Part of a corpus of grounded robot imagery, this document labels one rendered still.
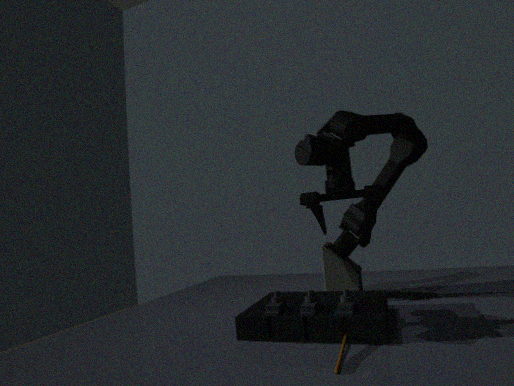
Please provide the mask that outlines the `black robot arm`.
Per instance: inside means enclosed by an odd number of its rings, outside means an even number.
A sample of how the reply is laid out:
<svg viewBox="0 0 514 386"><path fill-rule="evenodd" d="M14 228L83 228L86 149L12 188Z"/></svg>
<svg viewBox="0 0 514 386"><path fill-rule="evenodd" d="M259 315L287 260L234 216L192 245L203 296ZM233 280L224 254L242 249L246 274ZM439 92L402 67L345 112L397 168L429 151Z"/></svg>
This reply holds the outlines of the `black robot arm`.
<svg viewBox="0 0 514 386"><path fill-rule="evenodd" d="M416 126L415 121L403 113L363 116L338 111L317 132L319 136L306 134L305 139L296 145L295 158L299 165L326 165L327 167L350 164L348 148L354 146L354 142L370 135L387 133L391 133L393 138L390 158L372 184L383 186L384 198L378 198L379 202L374 203L367 232L364 230L364 200L366 200L364 197L361 202L350 205L339 226L344 232L333 245L328 246L343 261L349 260L349 255L358 245L365 248L370 244L378 208L406 166L418 161L426 152L427 139Z"/></svg>

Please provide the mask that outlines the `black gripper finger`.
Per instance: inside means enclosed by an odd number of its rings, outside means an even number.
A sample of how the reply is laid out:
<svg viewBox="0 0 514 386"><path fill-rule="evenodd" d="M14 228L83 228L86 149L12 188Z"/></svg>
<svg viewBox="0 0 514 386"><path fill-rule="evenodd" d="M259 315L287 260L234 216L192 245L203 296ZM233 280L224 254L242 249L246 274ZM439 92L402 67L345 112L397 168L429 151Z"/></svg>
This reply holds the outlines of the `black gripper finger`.
<svg viewBox="0 0 514 386"><path fill-rule="evenodd" d="M317 218L317 220L320 224L320 227L321 227L324 235L327 235L326 224L325 224L325 219L324 219L324 214L323 214L323 206L313 205L313 206L306 206L306 208L312 210L313 214L315 215L315 217Z"/></svg>
<svg viewBox="0 0 514 386"><path fill-rule="evenodd" d="M367 232L370 213L375 202L379 202L378 199L364 200L364 230Z"/></svg>

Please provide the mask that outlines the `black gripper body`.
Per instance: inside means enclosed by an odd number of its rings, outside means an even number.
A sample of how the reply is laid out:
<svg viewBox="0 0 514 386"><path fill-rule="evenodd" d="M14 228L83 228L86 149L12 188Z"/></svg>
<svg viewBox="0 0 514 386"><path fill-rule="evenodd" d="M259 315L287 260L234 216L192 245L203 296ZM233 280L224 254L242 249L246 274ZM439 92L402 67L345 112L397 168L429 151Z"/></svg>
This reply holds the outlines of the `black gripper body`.
<svg viewBox="0 0 514 386"><path fill-rule="evenodd" d="M364 186L362 190L353 190L350 164L336 164L326 167L328 191L327 194L318 192L302 193L300 205L320 205L323 201L333 201L365 197L366 200L384 198L383 186L380 184ZM350 192L350 195L344 193ZM339 193L339 195L334 195Z"/></svg>

